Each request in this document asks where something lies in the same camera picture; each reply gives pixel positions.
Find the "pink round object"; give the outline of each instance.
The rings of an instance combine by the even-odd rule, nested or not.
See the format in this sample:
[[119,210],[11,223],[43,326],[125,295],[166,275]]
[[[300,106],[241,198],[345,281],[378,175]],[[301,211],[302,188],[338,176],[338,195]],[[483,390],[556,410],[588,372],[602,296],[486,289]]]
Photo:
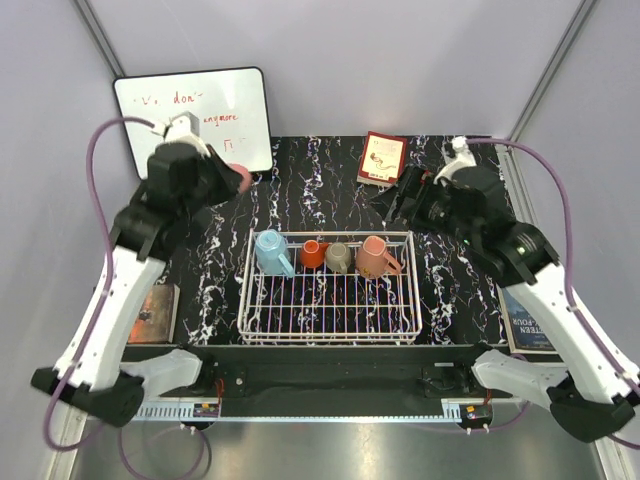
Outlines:
[[249,190],[249,187],[253,183],[253,177],[251,176],[249,170],[247,170],[242,165],[238,165],[237,163],[230,163],[229,167],[242,175],[242,182],[238,187],[238,193],[244,193]]

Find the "pink mug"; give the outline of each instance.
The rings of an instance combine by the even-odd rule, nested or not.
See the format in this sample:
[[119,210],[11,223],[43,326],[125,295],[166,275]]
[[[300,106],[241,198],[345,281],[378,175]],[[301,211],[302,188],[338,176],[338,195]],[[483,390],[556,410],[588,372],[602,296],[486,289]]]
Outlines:
[[402,265],[391,256],[387,243],[380,237],[367,237],[356,254],[356,268],[368,279],[381,277],[385,273],[400,275]]

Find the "dark blue book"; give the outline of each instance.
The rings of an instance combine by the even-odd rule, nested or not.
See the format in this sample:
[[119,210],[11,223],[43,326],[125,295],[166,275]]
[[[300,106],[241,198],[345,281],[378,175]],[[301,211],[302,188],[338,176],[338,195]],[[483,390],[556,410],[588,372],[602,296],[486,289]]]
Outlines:
[[529,312],[502,290],[504,327],[511,353],[556,353],[553,345]]

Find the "mug handle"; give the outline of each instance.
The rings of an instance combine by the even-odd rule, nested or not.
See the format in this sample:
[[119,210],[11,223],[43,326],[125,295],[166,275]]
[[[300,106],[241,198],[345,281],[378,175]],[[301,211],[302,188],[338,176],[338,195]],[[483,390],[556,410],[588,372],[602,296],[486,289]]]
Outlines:
[[402,265],[389,252],[384,252],[384,258],[389,262],[384,267],[387,272],[392,275],[400,275],[402,273]]
[[280,264],[284,269],[284,274],[289,278],[293,278],[296,272],[293,269],[293,266],[291,265],[291,263],[289,263],[289,260],[287,260],[287,257],[284,256],[284,253],[281,253],[280,255],[278,255],[278,260],[280,260]]

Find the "book cover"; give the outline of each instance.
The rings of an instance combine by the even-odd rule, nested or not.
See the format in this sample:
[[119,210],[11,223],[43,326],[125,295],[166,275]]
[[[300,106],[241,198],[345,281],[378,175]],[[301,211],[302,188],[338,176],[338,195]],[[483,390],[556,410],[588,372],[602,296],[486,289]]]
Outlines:
[[511,353],[556,353],[529,312],[506,290],[499,291]]
[[178,313],[177,285],[154,285],[129,334],[130,344],[171,343]]
[[398,181],[404,168],[407,139],[369,132],[360,159],[358,182],[382,187]]

